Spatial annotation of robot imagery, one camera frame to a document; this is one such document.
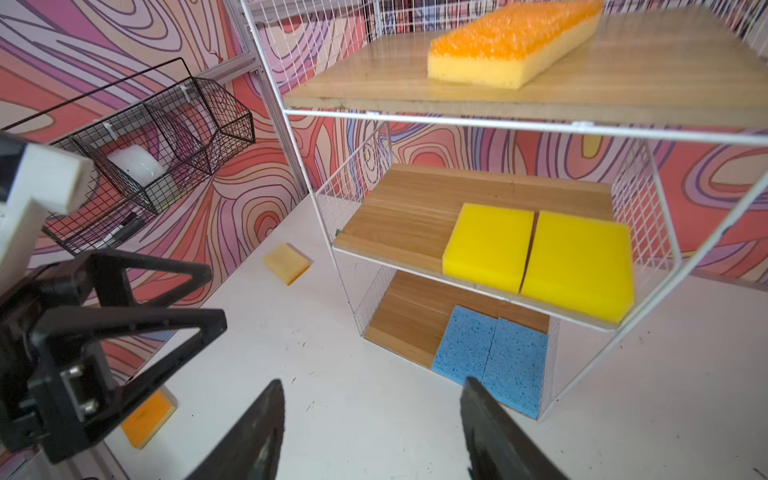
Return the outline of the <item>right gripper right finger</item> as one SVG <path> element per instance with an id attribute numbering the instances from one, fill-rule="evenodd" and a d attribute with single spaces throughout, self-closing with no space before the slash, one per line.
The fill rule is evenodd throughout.
<path id="1" fill-rule="evenodd" d="M 474 377 L 465 381 L 460 415 L 472 479 L 566 477 Z"/>

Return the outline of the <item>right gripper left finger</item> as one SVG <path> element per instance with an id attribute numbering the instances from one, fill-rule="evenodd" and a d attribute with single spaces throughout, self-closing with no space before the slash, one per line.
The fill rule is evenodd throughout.
<path id="1" fill-rule="evenodd" d="M 284 432 L 284 389 L 275 379 L 187 479 L 275 479 Z"/>

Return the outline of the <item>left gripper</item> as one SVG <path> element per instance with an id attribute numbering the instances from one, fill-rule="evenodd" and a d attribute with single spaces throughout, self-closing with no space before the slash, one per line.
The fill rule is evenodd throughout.
<path id="1" fill-rule="evenodd" d="M 1 289 L 3 451 L 97 443 L 227 329 L 221 309 L 160 308 L 205 287 L 205 263 L 114 249 L 77 260 Z M 106 308 L 57 307 L 93 288 Z"/>

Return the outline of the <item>blue sponge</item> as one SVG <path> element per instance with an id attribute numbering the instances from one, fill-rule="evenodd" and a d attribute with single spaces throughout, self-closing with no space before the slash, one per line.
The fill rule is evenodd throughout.
<path id="1" fill-rule="evenodd" d="M 468 377 L 481 380 L 499 320 L 455 306 L 431 370 L 463 385 Z"/>
<path id="2" fill-rule="evenodd" d="M 500 319 L 481 380 L 500 403 L 532 419 L 539 415 L 548 336 Z"/>

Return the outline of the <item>yellow sponge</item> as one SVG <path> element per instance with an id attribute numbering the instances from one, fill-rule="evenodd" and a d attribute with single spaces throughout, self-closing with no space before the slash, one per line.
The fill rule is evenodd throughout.
<path id="1" fill-rule="evenodd" d="M 442 255 L 442 273 L 517 294 L 534 219 L 531 211 L 465 203 Z"/>
<path id="2" fill-rule="evenodd" d="M 619 324 L 635 302 L 632 265 L 626 224 L 541 211 L 521 294 Z"/>

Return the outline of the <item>white wire wooden shelf rack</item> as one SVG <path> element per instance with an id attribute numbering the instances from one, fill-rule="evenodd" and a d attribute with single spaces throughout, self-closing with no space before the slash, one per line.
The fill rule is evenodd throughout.
<path id="1" fill-rule="evenodd" d="M 618 344 L 688 275 L 767 282 L 767 5 L 605 1 L 518 90 L 430 79 L 430 43 L 497 1 L 233 1 L 359 332 L 431 367 L 443 299 Z M 465 203 L 630 228 L 619 324 L 442 273 Z"/>

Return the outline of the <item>orange sponge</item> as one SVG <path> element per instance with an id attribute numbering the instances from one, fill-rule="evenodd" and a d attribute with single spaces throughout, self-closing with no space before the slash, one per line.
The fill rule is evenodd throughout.
<path id="1" fill-rule="evenodd" d="M 143 449 L 176 412 L 175 397 L 161 387 L 120 425 L 130 445 Z"/>
<path id="2" fill-rule="evenodd" d="M 519 89 L 590 40 L 601 1 L 514 3 L 430 43 L 430 79 Z"/>

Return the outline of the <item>black marker in basket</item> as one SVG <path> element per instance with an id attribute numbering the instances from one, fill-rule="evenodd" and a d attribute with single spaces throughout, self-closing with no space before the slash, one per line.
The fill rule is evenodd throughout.
<path id="1" fill-rule="evenodd" d="M 116 248 L 146 225 L 143 217 L 135 212 L 129 213 L 115 228 L 113 228 L 104 238 L 96 242 L 97 249 Z"/>

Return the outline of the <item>beige sponge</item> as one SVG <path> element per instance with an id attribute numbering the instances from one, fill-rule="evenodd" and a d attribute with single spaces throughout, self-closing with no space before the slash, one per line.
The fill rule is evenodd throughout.
<path id="1" fill-rule="evenodd" d="M 263 257 L 264 265 L 286 286 L 292 285 L 313 261 L 289 243 L 281 243 Z"/>

